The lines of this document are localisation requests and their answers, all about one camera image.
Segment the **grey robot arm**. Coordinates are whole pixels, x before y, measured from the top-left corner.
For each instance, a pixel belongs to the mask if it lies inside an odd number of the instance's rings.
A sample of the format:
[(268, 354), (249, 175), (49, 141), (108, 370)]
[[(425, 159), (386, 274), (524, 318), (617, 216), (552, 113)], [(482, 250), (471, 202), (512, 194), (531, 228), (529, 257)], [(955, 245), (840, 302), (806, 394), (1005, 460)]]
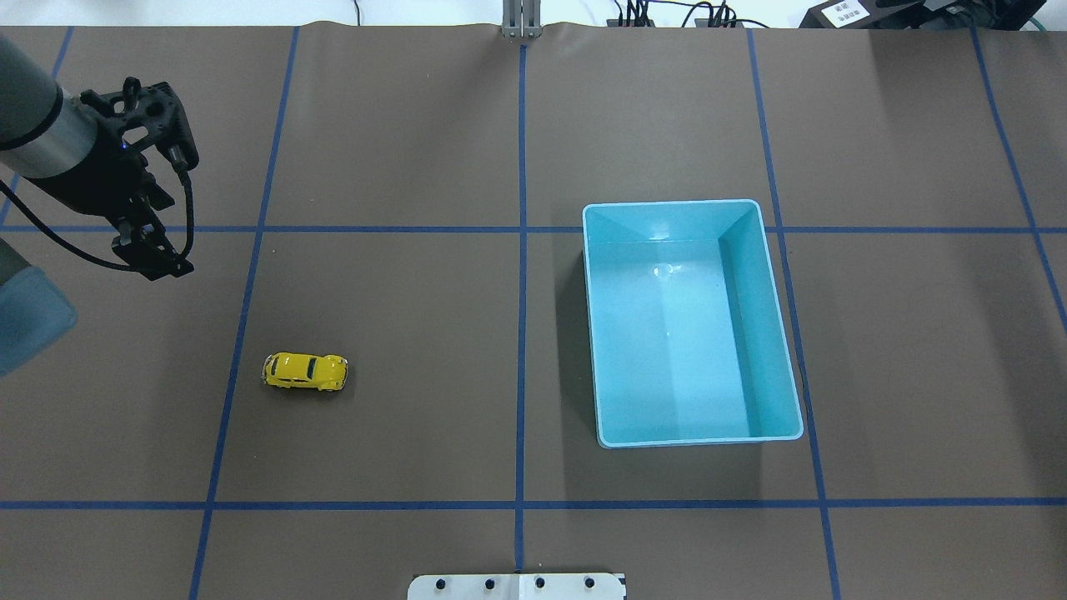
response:
[[(187, 277), (195, 236), (191, 171), (200, 163), (184, 104), (165, 81), (144, 85), (133, 77), (118, 92), (73, 96), (11, 40), (1, 46), (3, 114), (1, 158), (23, 181), (74, 214), (102, 218), (117, 236), (115, 258), (92, 255), (64, 239), (7, 185), (3, 195), (62, 249), (87, 263), (149, 281)], [(184, 246), (175, 247), (158, 216), (174, 198), (148, 170), (156, 148), (184, 188)]]

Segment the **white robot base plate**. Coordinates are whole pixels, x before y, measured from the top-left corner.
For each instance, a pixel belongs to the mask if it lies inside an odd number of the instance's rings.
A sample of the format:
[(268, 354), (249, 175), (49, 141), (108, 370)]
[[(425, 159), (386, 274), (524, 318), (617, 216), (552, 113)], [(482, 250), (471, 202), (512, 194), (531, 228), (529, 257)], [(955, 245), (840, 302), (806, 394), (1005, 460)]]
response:
[(424, 574), (408, 599), (626, 599), (625, 577), (610, 572)]

